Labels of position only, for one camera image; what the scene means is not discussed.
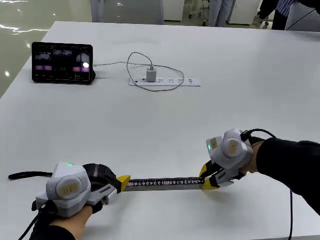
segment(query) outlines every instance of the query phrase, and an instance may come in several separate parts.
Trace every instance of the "white table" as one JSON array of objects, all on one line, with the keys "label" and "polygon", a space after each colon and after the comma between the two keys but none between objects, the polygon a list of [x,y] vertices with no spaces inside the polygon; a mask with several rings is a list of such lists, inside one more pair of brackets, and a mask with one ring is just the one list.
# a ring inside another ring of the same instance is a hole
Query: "white table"
[{"label": "white table", "polygon": [[[47,180],[8,181],[9,173],[71,161],[132,178],[196,176],[209,157],[205,140],[232,127],[320,141],[319,40],[304,32],[56,22],[43,41],[91,44],[96,64],[143,52],[202,86],[147,92],[128,86],[123,64],[99,68],[107,78],[90,86],[35,84],[29,59],[0,100],[2,235],[24,231]],[[299,196],[293,204],[293,235],[320,234],[320,217]],[[256,173],[216,191],[124,192],[90,218],[84,239],[285,237],[289,217],[289,190]]]}]

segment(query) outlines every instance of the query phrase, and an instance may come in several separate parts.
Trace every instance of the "black sleeve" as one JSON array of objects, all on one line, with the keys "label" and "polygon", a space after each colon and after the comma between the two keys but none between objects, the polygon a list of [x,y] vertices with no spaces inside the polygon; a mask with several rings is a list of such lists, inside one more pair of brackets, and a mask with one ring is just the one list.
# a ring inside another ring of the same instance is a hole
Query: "black sleeve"
[{"label": "black sleeve", "polygon": [[269,138],[256,156],[259,173],[287,185],[320,215],[320,144],[311,141],[287,141]]},{"label": "black sleeve", "polygon": [[67,229],[61,226],[47,226],[42,231],[32,234],[30,240],[76,240]]},{"label": "black sleeve", "polygon": [[299,3],[309,7],[315,8],[315,10],[320,14],[320,1],[319,0],[298,0]]}]

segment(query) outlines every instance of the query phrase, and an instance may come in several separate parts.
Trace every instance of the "person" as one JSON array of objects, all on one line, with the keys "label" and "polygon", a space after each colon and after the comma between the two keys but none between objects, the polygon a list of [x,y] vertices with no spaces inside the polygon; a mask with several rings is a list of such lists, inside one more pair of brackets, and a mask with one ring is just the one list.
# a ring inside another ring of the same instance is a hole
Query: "person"
[{"label": "person", "polygon": [[274,12],[273,30],[285,30],[291,5],[296,0],[279,0]]},{"label": "person", "polygon": [[[240,169],[240,172],[260,173],[278,180],[295,194],[301,195],[320,215],[318,197],[320,144],[311,141],[288,141],[275,137],[267,140],[252,137],[249,141],[253,156],[250,162]],[[102,205],[85,206],[72,217],[54,219],[49,225],[41,228],[37,228],[36,224],[30,240],[80,240],[87,220],[93,212],[101,208]]]},{"label": "person", "polygon": [[233,0],[210,0],[208,26],[224,28],[230,15],[232,4]]},{"label": "person", "polygon": [[263,21],[269,20],[269,15],[276,10],[279,0],[263,0],[260,10],[253,19],[252,24],[260,26]]}]

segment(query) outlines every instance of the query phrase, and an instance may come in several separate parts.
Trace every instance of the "charger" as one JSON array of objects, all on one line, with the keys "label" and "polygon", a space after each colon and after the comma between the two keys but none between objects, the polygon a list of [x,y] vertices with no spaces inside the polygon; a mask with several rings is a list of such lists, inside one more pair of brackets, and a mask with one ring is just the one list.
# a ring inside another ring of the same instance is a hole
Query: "charger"
[{"label": "charger", "polygon": [[154,83],[157,78],[157,70],[153,65],[150,65],[149,68],[146,69],[146,77],[145,80],[149,83]]}]

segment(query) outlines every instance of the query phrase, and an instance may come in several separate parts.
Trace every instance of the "forearm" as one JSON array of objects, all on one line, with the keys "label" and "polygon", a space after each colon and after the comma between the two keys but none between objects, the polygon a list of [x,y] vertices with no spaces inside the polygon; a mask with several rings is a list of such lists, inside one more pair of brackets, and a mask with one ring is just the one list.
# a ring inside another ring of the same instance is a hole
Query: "forearm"
[{"label": "forearm", "polygon": [[259,172],[287,185],[320,215],[318,174],[320,144],[269,138],[253,146],[247,171]]}]

